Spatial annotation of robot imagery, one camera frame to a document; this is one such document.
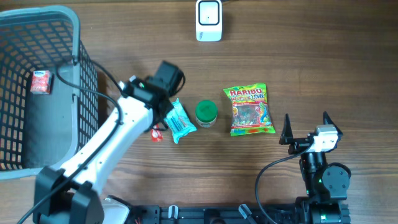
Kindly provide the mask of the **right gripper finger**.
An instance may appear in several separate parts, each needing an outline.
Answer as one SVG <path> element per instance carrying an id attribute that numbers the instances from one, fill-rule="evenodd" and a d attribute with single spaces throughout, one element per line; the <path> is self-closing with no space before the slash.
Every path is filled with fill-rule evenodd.
<path id="1" fill-rule="evenodd" d="M 294 142 L 294 137 L 292 133 L 292 128 L 290 125 L 290 118 L 289 115 L 286 113 L 285 114 L 285 119 L 284 119 L 284 126 L 283 130 L 280 135 L 279 143 L 280 144 L 292 144 Z"/>
<path id="2" fill-rule="evenodd" d="M 330 118 L 330 116 L 328 115 L 328 113 L 326 111 L 323 112 L 323 124 L 330 124 L 333 125 L 335 127 L 335 129 L 337 130 L 337 135 L 338 137 L 342 137 L 343 136 L 343 132 L 339 129 L 339 127 L 332 121 L 332 119 Z"/>

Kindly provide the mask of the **teal wet wipes pack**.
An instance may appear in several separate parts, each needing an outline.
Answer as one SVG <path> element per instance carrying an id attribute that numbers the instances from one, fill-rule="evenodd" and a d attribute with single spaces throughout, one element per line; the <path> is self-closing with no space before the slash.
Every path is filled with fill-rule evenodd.
<path id="1" fill-rule="evenodd" d="M 180 138 L 197 130 L 195 125 L 190 121 L 185 109 L 179 99 L 172 102 L 173 108 L 167 113 L 165 122 L 172 132 L 175 144 L 178 144 Z"/>

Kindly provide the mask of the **Haribo gummy candy bag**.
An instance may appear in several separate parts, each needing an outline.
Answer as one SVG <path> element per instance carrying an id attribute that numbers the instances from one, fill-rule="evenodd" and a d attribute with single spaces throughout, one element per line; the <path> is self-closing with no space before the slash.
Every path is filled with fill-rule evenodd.
<path id="1" fill-rule="evenodd" d="M 231 136 L 275 134 L 265 83 L 234 86 L 223 91 L 232 104 Z"/>

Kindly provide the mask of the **red coffee stick sachet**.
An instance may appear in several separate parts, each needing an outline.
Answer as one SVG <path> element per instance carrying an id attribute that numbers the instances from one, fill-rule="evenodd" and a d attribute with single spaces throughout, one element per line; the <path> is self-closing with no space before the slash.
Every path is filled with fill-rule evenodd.
<path id="1" fill-rule="evenodd" d="M 161 142 L 164 139 L 158 124 L 151 129 L 150 136 L 153 142 Z"/>

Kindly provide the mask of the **green lid jar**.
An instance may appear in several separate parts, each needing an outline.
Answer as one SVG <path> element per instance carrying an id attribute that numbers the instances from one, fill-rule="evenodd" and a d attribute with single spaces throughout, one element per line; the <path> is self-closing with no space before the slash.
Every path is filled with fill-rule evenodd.
<path id="1" fill-rule="evenodd" d="M 199 126 L 210 128 L 216 122 L 218 109 L 214 102 L 203 100 L 197 104 L 195 109 L 195 119 Z"/>

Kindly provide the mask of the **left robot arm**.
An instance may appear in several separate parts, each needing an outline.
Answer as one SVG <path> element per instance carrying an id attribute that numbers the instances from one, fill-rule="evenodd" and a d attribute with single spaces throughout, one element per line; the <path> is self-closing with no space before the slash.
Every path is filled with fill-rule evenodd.
<path id="1" fill-rule="evenodd" d="M 91 139 L 59 169 L 44 167 L 35 181 L 34 206 L 20 219 L 34 223 L 132 223 L 131 206 L 113 196 L 100 199 L 120 159 L 143 133 L 163 123 L 170 98 L 185 84 L 176 65 L 163 61 L 155 75 L 117 83 L 114 111 Z"/>

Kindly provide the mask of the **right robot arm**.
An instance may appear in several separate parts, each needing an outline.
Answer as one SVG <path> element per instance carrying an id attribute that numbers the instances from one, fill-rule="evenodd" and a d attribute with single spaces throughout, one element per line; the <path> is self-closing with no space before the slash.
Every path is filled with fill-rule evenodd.
<path id="1" fill-rule="evenodd" d="M 300 156 L 299 166 L 306 197 L 297 197 L 294 203 L 295 223 L 351 222 L 349 209 L 343 203 L 347 199 L 351 171 L 338 162 L 326 161 L 326 154 L 337 148 L 343 132 L 323 113 L 323 124 L 304 138 L 294 138 L 290 118 L 285 115 L 279 144 L 288 145 L 288 154 Z"/>

